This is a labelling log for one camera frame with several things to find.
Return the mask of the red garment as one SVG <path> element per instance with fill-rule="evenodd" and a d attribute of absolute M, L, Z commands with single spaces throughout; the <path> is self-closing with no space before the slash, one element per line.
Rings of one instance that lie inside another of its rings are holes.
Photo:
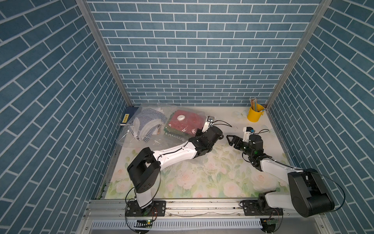
<path fill-rule="evenodd" d="M 176 110 L 166 124 L 166 129 L 176 133 L 195 136 L 198 129 L 202 129 L 206 121 L 205 115 L 185 111 Z"/>

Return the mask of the clear vacuum bag with valve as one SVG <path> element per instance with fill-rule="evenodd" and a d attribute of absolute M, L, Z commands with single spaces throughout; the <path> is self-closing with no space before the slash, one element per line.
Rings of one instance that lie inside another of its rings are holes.
<path fill-rule="evenodd" d="M 207 115 L 198 110 L 176 108 L 164 127 L 163 140 L 170 145 L 178 145 L 195 137 L 198 129 L 202 130 Z"/>

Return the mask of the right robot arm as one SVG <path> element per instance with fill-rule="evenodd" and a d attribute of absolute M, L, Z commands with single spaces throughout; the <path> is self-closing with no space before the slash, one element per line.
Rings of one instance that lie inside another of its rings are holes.
<path fill-rule="evenodd" d="M 299 169 L 281 163 L 264 153 L 260 135 L 250 134 L 245 138 L 227 135 L 230 146 L 247 156 L 246 161 L 260 172 L 265 172 L 284 181 L 288 193 L 268 191 L 259 194 L 260 209 L 281 208 L 295 210 L 302 217 L 332 212 L 335 202 L 321 175 L 314 169 Z"/>

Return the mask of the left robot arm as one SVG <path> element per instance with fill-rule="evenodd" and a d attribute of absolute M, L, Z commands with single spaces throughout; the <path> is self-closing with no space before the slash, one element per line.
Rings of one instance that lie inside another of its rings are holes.
<path fill-rule="evenodd" d="M 175 147 L 156 151 L 149 147 L 142 149 L 127 167 L 139 208 L 145 209 L 153 203 L 151 188 L 163 169 L 185 160 L 204 156 L 213 149 L 218 140 L 223 138 L 221 129 L 212 126 L 204 132 L 198 131 L 196 136 Z"/>

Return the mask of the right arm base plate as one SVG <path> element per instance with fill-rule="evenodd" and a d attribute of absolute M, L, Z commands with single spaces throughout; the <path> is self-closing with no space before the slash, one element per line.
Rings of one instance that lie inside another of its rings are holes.
<path fill-rule="evenodd" d="M 239 206 L 243 209 L 245 216 L 282 216 L 282 208 L 271 208 L 266 202 L 258 200 L 242 200 L 239 202 Z"/>

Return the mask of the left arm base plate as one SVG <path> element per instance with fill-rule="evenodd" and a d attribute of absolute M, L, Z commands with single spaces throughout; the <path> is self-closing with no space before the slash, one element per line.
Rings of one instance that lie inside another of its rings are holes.
<path fill-rule="evenodd" d="M 126 216 L 130 217 L 146 217 L 146 216 L 165 216 L 166 201 L 154 200 L 145 208 L 140 208 L 137 201 L 129 201 L 126 208 Z"/>

